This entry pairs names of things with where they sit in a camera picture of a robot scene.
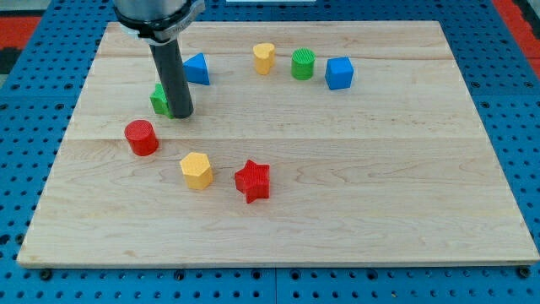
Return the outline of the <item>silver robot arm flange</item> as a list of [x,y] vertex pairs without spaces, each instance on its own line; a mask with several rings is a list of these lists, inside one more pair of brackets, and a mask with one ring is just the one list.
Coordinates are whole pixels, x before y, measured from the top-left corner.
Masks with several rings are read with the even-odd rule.
[[121,28],[153,46],[176,40],[206,8],[204,0],[114,0]]

